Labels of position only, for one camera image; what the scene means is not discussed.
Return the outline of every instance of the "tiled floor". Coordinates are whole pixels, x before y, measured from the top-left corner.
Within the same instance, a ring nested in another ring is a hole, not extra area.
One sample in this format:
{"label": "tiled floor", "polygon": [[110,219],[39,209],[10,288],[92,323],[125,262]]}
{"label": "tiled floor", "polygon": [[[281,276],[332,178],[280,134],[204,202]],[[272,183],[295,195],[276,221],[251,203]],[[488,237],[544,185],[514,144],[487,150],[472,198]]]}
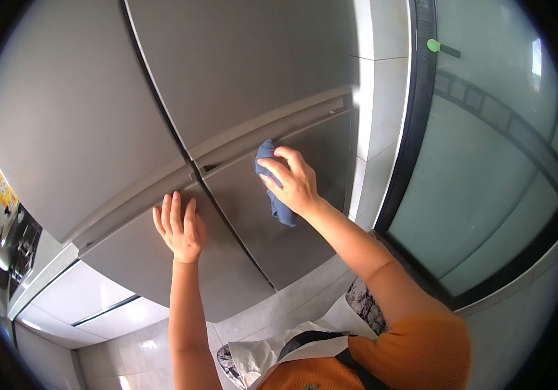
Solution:
{"label": "tiled floor", "polygon": [[[334,256],[265,301],[221,323],[206,323],[212,355],[228,341],[264,339],[322,317],[355,275]],[[89,390],[173,389],[168,320],[105,343],[80,348]],[[219,371],[224,390],[237,387]]]}

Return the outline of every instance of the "countertop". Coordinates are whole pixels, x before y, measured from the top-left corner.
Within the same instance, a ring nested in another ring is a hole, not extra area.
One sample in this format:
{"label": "countertop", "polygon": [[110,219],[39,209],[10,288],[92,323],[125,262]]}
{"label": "countertop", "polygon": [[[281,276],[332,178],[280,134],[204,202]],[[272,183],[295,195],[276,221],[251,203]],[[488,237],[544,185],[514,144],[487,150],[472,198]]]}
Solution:
{"label": "countertop", "polygon": [[75,245],[71,243],[63,247],[43,229],[34,254],[33,268],[23,277],[8,302],[6,316],[14,320],[49,281],[77,259],[78,253]]}

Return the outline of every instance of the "patterned fabric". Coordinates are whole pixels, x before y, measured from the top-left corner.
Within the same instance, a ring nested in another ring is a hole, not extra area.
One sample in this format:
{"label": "patterned fabric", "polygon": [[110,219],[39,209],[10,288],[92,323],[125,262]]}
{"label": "patterned fabric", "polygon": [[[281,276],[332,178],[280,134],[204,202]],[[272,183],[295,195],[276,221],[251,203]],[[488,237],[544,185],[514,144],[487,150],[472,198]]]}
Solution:
{"label": "patterned fabric", "polygon": [[[377,336],[381,333],[387,332],[387,324],[381,313],[381,309],[374,301],[366,283],[360,278],[356,278],[353,284],[346,292],[346,302],[348,305],[363,319],[373,330]],[[231,382],[235,383],[240,389],[244,390],[244,384],[240,380],[236,366],[229,351],[229,345],[223,345],[216,353],[216,358],[223,368],[225,374]]]}
{"label": "patterned fabric", "polygon": [[244,384],[240,379],[240,374],[238,374],[236,365],[233,363],[233,357],[231,357],[228,344],[223,345],[218,352],[216,352],[216,359],[223,368],[227,378],[231,379],[231,382],[235,383],[240,389],[245,390]]}
{"label": "patterned fabric", "polygon": [[356,278],[346,293],[346,302],[363,319],[377,336],[387,332],[387,324],[379,305],[368,290],[366,282]]}

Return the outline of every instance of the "frosted glass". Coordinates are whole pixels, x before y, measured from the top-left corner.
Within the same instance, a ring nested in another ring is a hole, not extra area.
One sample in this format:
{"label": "frosted glass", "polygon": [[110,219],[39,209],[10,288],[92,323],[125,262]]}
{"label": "frosted glass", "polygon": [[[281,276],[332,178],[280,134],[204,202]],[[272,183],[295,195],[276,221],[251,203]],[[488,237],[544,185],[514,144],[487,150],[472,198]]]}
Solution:
{"label": "frosted glass", "polygon": [[437,2],[437,40],[461,58],[437,56],[437,68],[487,91],[549,139],[558,75],[524,12],[511,0]]}
{"label": "frosted glass", "polygon": [[389,232],[442,277],[501,223],[535,170],[493,128],[434,96],[422,149]]}
{"label": "frosted glass", "polygon": [[513,213],[484,245],[441,279],[453,294],[477,286],[517,256],[539,234],[558,208],[558,196],[542,175],[536,175]]}

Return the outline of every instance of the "finger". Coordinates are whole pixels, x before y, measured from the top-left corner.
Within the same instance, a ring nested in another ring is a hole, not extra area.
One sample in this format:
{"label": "finger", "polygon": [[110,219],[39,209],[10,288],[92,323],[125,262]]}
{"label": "finger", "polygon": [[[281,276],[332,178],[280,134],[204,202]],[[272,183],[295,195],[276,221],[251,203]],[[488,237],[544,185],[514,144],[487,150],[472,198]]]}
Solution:
{"label": "finger", "polygon": [[281,185],[292,182],[292,174],[282,163],[273,159],[259,159],[257,163],[268,169],[281,182]]}
{"label": "finger", "polygon": [[283,188],[279,187],[277,185],[277,183],[275,183],[275,181],[272,178],[269,178],[266,175],[259,175],[259,177],[261,177],[261,181],[264,182],[266,187],[270,191],[272,191],[275,195],[277,195],[278,193],[281,193],[283,191]]}
{"label": "finger", "polygon": [[183,216],[183,231],[197,235],[197,227],[195,226],[195,212],[197,210],[197,200],[192,198],[186,205],[186,214]]}
{"label": "finger", "polygon": [[179,192],[173,192],[173,201],[170,203],[170,226],[173,233],[183,233],[183,224],[181,223],[181,196]]}
{"label": "finger", "polygon": [[162,201],[162,226],[165,232],[172,234],[173,229],[170,226],[170,204],[170,195],[164,195],[164,201]]}
{"label": "finger", "polygon": [[288,162],[288,167],[290,167],[290,170],[303,172],[303,167],[306,165],[301,152],[287,146],[279,146],[278,148],[276,148],[275,157],[283,157]]}
{"label": "finger", "polygon": [[164,236],[166,231],[164,230],[162,221],[160,220],[160,211],[155,206],[153,207],[153,223],[155,223],[155,230],[157,230],[161,236]]}
{"label": "finger", "polygon": [[206,235],[205,235],[205,222],[203,222],[203,220],[201,219],[201,216],[199,214],[195,215],[195,224],[197,226],[197,237],[199,239],[199,243],[201,245],[205,244],[205,239],[206,239]]}

